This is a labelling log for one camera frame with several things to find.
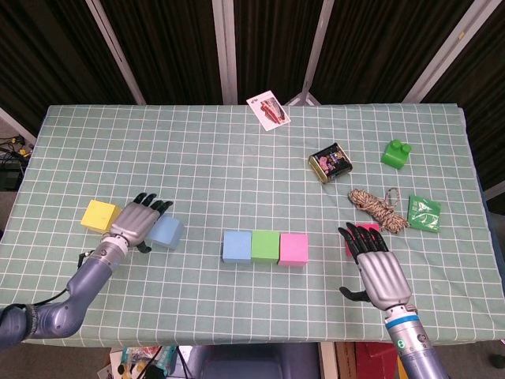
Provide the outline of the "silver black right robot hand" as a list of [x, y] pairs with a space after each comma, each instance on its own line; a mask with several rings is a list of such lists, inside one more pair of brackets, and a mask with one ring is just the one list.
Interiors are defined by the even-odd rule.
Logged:
[[353, 223], [338, 228], [356, 264], [363, 291], [340, 287], [340, 293], [353, 302], [369, 302], [386, 311], [404, 306], [412, 295], [409, 284], [396, 256], [388, 249], [382, 234]]

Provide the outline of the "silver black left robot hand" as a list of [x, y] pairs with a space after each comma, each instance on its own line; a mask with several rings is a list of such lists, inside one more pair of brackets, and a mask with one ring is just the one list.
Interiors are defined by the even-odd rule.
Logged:
[[152, 248], [146, 245], [145, 238], [158, 219], [174, 204], [173, 201], [154, 201], [156, 197], [156, 193], [139, 193], [120, 211], [103, 241], [118, 240], [117, 245], [124, 251], [136, 247], [141, 253], [151, 252]]

